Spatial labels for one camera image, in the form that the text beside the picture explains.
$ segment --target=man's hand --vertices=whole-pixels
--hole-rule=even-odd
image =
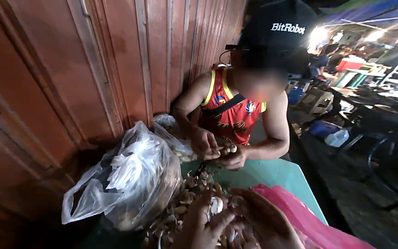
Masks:
[[[222,155],[216,162],[228,170],[240,170],[244,167],[248,150],[244,145],[236,144],[237,150],[234,153]]]
[[[217,193],[209,190],[196,200],[188,209],[184,227],[176,235],[171,249],[214,249],[224,229],[235,218],[231,209],[226,209],[213,216],[208,222],[211,197]]]
[[[231,191],[248,201],[237,206],[235,212],[253,225],[262,248],[304,249],[293,226],[279,208],[256,192],[239,188]]]
[[[218,144],[213,133],[193,126],[190,133],[191,147],[202,160],[211,160],[220,156]]]

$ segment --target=red basketball jersey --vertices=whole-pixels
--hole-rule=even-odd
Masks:
[[[203,109],[215,109],[233,98],[226,82],[227,71],[228,67],[211,71],[211,86],[205,102],[201,104]],[[266,108],[266,103],[245,99],[219,115],[201,116],[199,126],[227,141],[246,145],[259,114]]]

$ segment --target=wooden door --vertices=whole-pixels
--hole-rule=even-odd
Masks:
[[[153,115],[168,113],[196,76],[219,63],[225,44],[237,42],[245,5],[0,0],[5,218],[60,222],[62,194],[84,167],[134,122],[150,127]],[[82,151],[89,153],[81,157]],[[94,160],[81,163],[87,155]]]

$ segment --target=clear plastic bag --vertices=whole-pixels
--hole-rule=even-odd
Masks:
[[[173,116],[161,114],[155,116],[153,121],[154,133],[169,144],[171,150],[176,156],[180,157],[182,162],[190,162],[197,159],[197,155],[191,148],[191,140],[180,134],[180,127]]]
[[[167,206],[180,181],[180,162],[168,144],[143,122],[136,122],[121,146],[106,153],[64,194],[62,223],[104,212],[121,231],[139,229]],[[73,195],[84,186],[71,213]]]

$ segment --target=tent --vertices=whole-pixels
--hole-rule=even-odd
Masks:
[[[364,24],[398,28],[398,0],[351,0],[335,8],[321,8],[325,25]]]

